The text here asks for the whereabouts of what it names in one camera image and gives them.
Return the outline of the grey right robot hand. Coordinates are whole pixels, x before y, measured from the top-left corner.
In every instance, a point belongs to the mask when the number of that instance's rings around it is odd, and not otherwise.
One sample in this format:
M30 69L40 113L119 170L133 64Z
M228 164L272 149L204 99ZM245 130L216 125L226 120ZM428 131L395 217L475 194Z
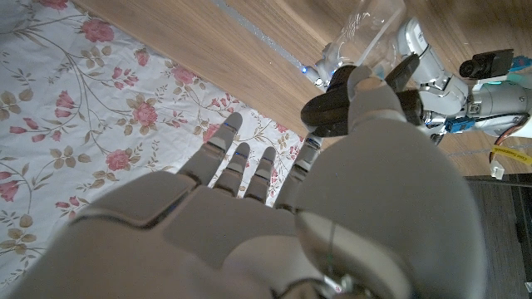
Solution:
M12 298L482 298L477 204L406 120L396 92L350 70L347 134L308 140L273 207L266 149L243 197L249 147L221 167L230 115L175 174L143 175L67 224Z

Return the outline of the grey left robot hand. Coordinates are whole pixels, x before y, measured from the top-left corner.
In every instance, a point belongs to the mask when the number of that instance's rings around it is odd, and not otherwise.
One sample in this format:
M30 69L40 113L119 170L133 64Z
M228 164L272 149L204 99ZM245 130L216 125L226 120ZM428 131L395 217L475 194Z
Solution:
M501 143L531 136L531 75L526 56L503 49L475 54L448 71L415 18L357 14L323 50L316 69L305 73L324 88L301 110L318 136L347 133L347 81L367 66L398 94L407 119L435 143L446 134L480 130Z

